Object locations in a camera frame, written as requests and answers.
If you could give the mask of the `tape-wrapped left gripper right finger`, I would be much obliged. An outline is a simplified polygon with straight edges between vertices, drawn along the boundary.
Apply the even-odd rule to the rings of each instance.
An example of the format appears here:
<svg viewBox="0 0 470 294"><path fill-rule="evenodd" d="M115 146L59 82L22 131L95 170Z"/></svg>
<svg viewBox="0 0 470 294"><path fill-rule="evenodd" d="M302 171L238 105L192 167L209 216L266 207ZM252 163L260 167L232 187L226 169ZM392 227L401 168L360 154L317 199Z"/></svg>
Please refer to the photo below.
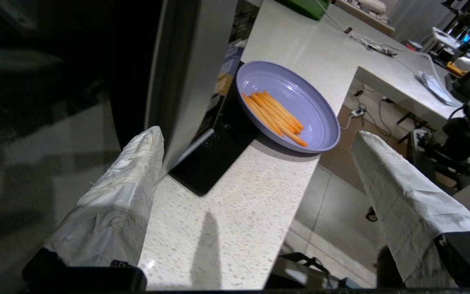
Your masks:
<svg viewBox="0 0 470 294"><path fill-rule="evenodd" d="M359 131L351 155L405 285L455 288L433 242L470 232L470 210L375 134Z"/></svg>

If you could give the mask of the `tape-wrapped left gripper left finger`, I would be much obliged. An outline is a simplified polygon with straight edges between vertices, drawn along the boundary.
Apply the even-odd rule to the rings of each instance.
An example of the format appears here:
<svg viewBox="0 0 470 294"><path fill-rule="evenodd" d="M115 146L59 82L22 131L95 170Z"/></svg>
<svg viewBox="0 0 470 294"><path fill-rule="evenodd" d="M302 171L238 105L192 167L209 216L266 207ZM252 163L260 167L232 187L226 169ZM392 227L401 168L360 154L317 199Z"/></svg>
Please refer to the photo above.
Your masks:
<svg viewBox="0 0 470 294"><path fill-rule="evenodd" d="M26 291L143 292L138 263L163 156L159 126L129 141L25 266Z"/></svg>

